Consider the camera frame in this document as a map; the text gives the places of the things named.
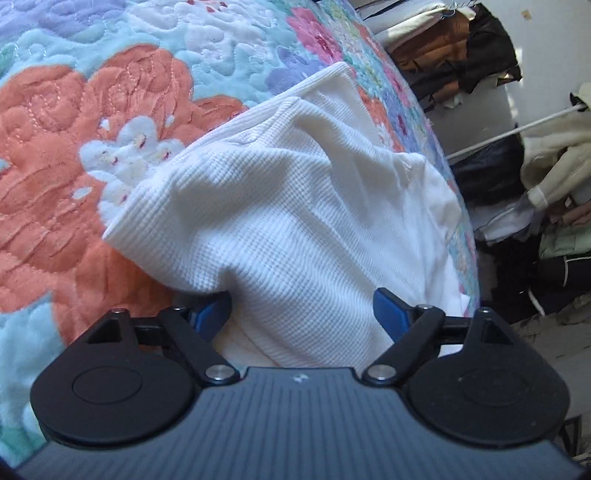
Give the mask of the floral quilted bedspread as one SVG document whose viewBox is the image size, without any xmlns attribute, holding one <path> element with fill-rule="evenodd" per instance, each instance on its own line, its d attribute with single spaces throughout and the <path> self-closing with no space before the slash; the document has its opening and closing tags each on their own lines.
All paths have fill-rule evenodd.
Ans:
<svg viewBox="0 0 591 480">
<path fill-rule="evenodd" d="M 169 289 L 107 246 L 144 176 L 246 109 L 344 61 L 381 140 L 453 174 L 422 108 L 347 1 L 1 5 L 1 457 L 44 445 L 37 375 L 113 306 Z"/>
</svg>

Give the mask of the white waffle robe green trim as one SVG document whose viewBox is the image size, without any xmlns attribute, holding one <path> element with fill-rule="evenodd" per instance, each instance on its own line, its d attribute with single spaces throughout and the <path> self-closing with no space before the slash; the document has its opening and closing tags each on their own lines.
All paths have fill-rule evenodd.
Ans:
<svg viewBox="0 0 591 480">
<path fill-rule="evenodd" d="M 214 348 L 238 369 L 363 369 L 391 339 L 387 288 L 461 316 L 462 209 L 421 154 L 384 146 L 337 63 L 194 142 L 139 183 L 105 241 L 161 284 L 226 291 Z"/>
</svg>

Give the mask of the brown hanging garments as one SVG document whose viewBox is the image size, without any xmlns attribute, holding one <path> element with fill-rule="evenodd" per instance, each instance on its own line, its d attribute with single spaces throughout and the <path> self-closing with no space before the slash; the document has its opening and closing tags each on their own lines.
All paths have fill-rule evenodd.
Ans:
<svg viewBox="0 0 591 480">
<path fill-rule="evenodd" d="M 502 86 L 522 79 L 515 47 L 501 21 L 482 4 L 474 11 L 473 19 L 448 15 L 389 49 L 426 111 L 472 94 L 485 80 L 493 78 Z"/>
</svg>

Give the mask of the cream fleece jacket hanging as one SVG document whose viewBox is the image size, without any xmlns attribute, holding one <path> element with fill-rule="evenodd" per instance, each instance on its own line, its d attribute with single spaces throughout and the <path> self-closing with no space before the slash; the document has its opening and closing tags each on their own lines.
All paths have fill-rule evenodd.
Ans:
<svg viewBox="0 0 591 480">
<path fill-rule="evenodd" d="M 590 178 L 590 83 L 584 83 L 574 97 L 587 106 L 586 111 L 551 119 L 521 135 L 520 176 L 536 210 L 545 210 Z"/>
</svg>

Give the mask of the black jacket white piping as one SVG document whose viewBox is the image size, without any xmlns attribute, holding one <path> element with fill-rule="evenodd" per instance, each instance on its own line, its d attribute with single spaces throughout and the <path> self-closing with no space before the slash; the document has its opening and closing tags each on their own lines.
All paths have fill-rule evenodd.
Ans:
<svg viewBox="0 0 591 480">
<path fill-rule="evenodd" d="M 557 313 L 590 293 L 590 253 L 548 259 L 510 256 L 495 264 L 491 307 L 508 323 Z"/>
</svg>

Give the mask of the white clothes rail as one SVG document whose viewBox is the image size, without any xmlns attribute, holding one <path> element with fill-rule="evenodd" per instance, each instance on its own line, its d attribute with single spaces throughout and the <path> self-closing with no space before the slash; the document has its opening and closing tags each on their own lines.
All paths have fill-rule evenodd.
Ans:
<svg viewBox="0 0 591 480">
<path fill-rule="evenodd" d="M 522 132 L 525 132 L 527 130 L 530 130 L 532 128 L 536 128 L 538 126 L 541 126 L 547 122 L 550 122 L 552 120 L 564 117 L 566 115 L 569 115 L 571 113 L 574 112 L 583 112 L 589 109 L 589 106 L 587 106 L 585 103 L 578 103 L 576 105 L 573 105 L 565 110 L 562 110 L 560 112 L 554 113 L 552 115 L 546 116 L 540 120 L 531 122 L 529 124 L 520 126 L 520 127 L 516 127 L 512 130 L 509 130 L 503 134 L 497 135 L 495 137 L 489 138 L 487 140 L 481 141 L 477 144 L 474 144 L 470 147 L 467 147 L 465 149 L 459 150 L 454 152 L 453 154 L 450 154 L 447 156 L 447 160 L 448 161 L 452 161 L 452 160 L 456 160 L 456 159 L 461 159 L 464 158 L 467 155 L 473 154 L 474 152 L 477 152 L 495 142 L 504 140 L 505 138 L 511 137 L 513 135 L 517 135 L 517 134 L 521 134 Z"/>
</svg>

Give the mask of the light green folded garment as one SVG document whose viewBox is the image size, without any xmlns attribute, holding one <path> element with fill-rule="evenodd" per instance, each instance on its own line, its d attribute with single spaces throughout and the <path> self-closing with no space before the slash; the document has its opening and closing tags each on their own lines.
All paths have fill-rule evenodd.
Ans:
<svg viewBox="0 0 591 480">
<path fill-rule="evenodd" d="M 551 225 L 542 233 L 539 258 L 542 260 L 587 253 L 591 246 L 590 225 Z"/>
</svg>

